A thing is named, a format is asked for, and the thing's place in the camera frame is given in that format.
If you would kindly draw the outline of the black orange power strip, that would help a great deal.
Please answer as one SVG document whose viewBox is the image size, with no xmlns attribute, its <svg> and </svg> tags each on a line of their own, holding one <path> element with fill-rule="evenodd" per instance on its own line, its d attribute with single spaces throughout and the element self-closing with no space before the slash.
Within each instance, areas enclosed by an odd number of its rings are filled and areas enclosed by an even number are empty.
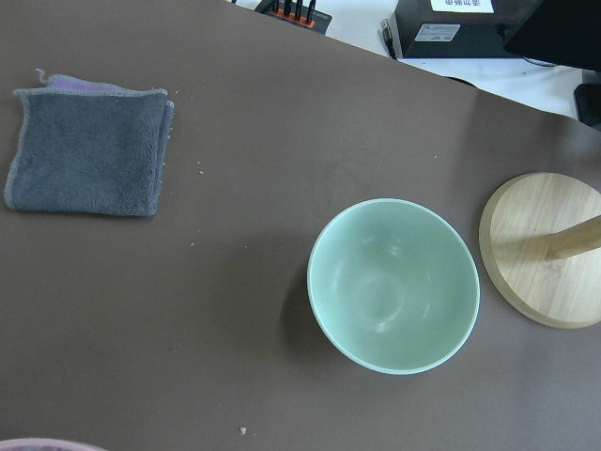
<svg viewBox="0 0 601 451">
<path fill-rule="evenodd" d="M 316 0 L 263 0 L 254 12 L 324 35 L 332 16 L 316 9 Z"/>
</svg>

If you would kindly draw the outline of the black power supply box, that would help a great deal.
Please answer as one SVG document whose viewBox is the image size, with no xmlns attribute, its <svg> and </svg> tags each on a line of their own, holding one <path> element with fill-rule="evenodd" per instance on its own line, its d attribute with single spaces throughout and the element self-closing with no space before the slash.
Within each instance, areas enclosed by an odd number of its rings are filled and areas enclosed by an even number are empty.
<svg viewBox="0 0 601 451">
<path fill-rule="evenodd" d="M 423 1 L 396 4 L 393 47 L 399 58 L 510 58 L 504 39 L 530 1 Z"/>
</svg>

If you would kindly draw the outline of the wooden cup tree stand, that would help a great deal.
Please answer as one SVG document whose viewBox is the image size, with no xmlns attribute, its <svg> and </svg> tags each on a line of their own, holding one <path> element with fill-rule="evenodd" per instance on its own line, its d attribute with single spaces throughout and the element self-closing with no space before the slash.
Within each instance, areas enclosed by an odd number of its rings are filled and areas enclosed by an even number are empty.
<svg viewBox="0 0 601 451">
<path fill-rule="evenodd" d="M 600 320 L 600 193 L 557 173 L 505 182 L 479 226 L 485 268 L 501 296 L 546 326 Z"/>
</svg>

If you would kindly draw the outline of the grey folded cloth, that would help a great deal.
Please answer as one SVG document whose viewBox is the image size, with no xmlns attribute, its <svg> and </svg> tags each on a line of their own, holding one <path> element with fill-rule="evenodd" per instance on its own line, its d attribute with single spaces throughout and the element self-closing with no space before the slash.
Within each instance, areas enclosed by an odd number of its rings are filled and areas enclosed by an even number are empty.
<svg viewBox="0 0 601 451">
<path fill-rule="evenodd" d="M 135 90 L 65 74 L 14 90 L 23 107 L 4 189 L 14 210 L 151 217 L 175 105 L 167 90 Z"/>
</svg>

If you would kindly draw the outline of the mint green bowl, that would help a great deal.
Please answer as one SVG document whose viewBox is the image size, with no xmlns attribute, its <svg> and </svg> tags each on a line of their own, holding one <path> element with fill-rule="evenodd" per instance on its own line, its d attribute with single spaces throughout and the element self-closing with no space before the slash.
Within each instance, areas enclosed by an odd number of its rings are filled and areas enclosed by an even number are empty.
<svg viewBox="0 0 601 451">
<path fill-rule="evenodd" d="M 435 212 L 393 198 L 332 218 L 311 251 L 306 284 L 330 342 L 354 363 L 392 375 L 452 358 L 480 305 L 479 275 L 460 235 Z"/>
</svg>

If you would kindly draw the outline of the pink bowl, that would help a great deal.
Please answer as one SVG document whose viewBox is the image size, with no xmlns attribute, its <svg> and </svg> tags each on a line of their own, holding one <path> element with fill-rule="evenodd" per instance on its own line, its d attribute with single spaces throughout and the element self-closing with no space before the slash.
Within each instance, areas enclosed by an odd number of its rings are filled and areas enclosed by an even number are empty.
<svg viewBox="0 0 601 451">
<path fill-rule="evenodd" d="M 48 438 L 20 438 L 4 440 L 1 451 L 104 451 L 103 448 L 72 441 Z"/>
</svg>

